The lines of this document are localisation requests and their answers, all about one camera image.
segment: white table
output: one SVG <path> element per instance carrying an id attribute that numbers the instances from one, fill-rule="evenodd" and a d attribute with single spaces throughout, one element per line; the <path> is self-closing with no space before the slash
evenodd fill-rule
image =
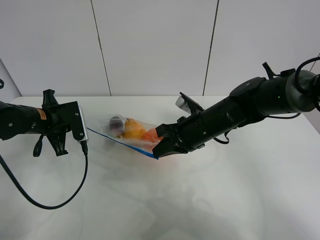
<path id="1" fill-rule="evenodd" d="M 146 123 L 187 115 L 177 97 L 57 97 L 78 101 L 88 120 L 121 114 Z M 204 108 L 223 97 L 194 97 Z M 40 107 L 41 97 L 13 104 Z M 231 131 L 230 144 L 210 141 L 189 154 L 155 160 L 89 132 L 87 180 L 58 210 L 31 205 L 0 169 L 2 240 L 301 240 L 320 239 L 320 135 L 301 115 L 266 119 Z M 26 191 L 56 205 L 78 187 L 85 166 L 69 133 L 68 155 L 38 135 L 2 141 L 0 153 Z"/>

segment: ziplock bag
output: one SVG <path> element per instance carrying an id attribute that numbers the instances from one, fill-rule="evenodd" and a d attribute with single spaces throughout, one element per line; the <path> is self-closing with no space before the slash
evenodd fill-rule
<path id="1" fill-rule="evenodd" d="M 95 116 L 86 121 L 87 129 L 108 138 L 116 143 L 125 145 L 148 157 L 158 159 L 152 149 L 161 141 L 156 125 L 148 124 L 133 118 L 118 114 Z"/>

